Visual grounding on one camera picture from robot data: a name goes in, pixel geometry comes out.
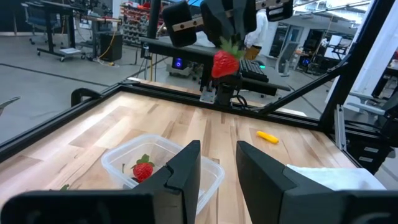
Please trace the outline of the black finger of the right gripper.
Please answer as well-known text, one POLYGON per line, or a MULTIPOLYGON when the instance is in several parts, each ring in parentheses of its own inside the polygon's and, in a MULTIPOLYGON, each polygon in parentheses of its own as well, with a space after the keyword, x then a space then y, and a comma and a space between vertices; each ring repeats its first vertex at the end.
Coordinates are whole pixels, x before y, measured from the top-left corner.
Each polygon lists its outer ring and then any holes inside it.
POLYGON ((256 30, 256 1, 234 0, 234 26, 241 40, 256 30))
POLYGON ((226 15, 222 0, 204 0, 201 3, 201 16, 207 38, 216 47, 221 45, 221 38, 229 40, 234 34, 234 27, 226 15))

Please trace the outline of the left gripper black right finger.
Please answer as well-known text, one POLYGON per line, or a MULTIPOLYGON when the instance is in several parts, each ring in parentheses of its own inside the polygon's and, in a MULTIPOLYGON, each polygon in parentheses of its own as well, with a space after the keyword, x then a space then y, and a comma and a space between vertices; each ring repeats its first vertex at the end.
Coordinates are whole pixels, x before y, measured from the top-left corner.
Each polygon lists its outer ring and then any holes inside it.
POLYGON ((236 165, 253 223, 397 223, 396 191, 334 191, 246 141, 236 143, 236 165))

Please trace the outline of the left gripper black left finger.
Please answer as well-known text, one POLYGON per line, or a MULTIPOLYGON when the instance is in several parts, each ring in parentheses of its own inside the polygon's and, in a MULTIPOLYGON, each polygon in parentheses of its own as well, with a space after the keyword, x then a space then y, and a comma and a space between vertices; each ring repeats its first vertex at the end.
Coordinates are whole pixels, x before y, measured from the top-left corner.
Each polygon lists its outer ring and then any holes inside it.
POLYGON ((194 223, 200 188, 194 140, 131 190, 43 190, 10 198, 1 223, 194 223))

